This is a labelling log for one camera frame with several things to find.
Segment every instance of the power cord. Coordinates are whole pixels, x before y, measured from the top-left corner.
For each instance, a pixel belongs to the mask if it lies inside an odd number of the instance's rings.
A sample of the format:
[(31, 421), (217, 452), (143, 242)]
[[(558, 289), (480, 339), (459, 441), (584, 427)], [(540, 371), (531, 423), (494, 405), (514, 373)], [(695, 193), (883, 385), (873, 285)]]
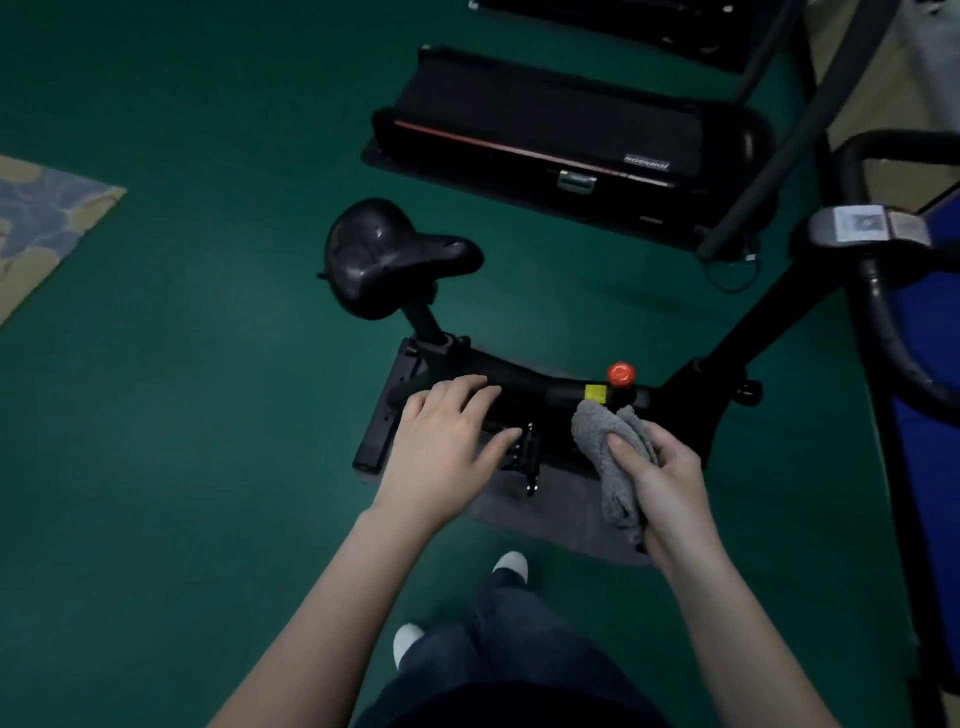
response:
[[(718, 291), (724, 293), (729, 293), (731, 295), (737, 293), (743, 293), (745, 290), (750, 288), (757, 280), (760, 278), (760, 273), (763, 270), (763, 264), (760, 261), (760, 252), (759, 252), (760, 242), (759, 238), (755, 234), (748, 234), (746, 236), (743, 257), (739, 260), (706, 260), (704, 261), (704, 275), (707, 277), (710, 285), (716, 288)], [(750, 277), (740, 285), (733, 287), (728, 287), (721, 283), (714, 276), (717, 266), (726, 266), (726, 270), (732, 268), (743, 268), (745, 265), (750, 266), (753, 270), (751, 271)]]

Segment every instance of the sneaker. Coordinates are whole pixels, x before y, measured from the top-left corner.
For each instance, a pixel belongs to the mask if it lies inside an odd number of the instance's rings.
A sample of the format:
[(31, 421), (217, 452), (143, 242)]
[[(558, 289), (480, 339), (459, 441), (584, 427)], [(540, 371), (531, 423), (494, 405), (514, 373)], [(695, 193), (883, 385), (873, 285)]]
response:
[(417, 627), (413, 622), (407, 622), (394, 635), (394, 663), (396, 669), (400, 669), (400, 660), (407, 654), (414, 642), (423, 636), (423, 630)]
[(526, 557), (519, 551), (511, 551), (510, 553), (505, 553), (500, 557), (500, 560), (496, 562), (496, 566), (493, 567), (493, 570), (497, 569), (509, 569), (514, 571), (523, 579), (523, 583), (527, 583), (527, 574), (529, 573), (529, 568), (527, 567)]

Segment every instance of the left hand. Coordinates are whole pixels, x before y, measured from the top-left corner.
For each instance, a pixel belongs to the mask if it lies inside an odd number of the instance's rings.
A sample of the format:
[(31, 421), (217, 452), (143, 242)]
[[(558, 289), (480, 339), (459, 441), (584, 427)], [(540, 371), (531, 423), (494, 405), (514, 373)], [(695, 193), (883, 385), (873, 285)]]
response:
[(473, 458), (484, 418), (500, 395), (500, 387), (486, 384), (485, 376), (460, 376), (407, 400), (372, 509), (433, 532), (480, 493), (521, 434), (519, 428), (499, 432)]

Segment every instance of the patterned rug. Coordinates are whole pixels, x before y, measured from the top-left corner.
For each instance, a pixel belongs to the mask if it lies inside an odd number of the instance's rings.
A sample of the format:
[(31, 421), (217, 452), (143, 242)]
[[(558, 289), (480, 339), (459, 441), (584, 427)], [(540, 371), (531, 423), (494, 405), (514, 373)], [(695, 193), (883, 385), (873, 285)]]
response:
[(0, 326), (126, 192), (0, 155)]

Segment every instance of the blue mat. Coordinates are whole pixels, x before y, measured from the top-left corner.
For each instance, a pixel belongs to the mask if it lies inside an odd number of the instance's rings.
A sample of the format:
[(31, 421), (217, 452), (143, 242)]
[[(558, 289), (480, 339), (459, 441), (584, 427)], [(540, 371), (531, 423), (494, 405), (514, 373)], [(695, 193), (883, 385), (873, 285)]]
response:
[[(925, 215), (934, 242), (960, 241), (960, 189)], [(902, 289), (896, 303), (907, 341), (940, 379), (960, 385), (960, 275), (934, 273)], [(960, 428), (894, 402), (921, 522), (952, 675), (960, 672)]]

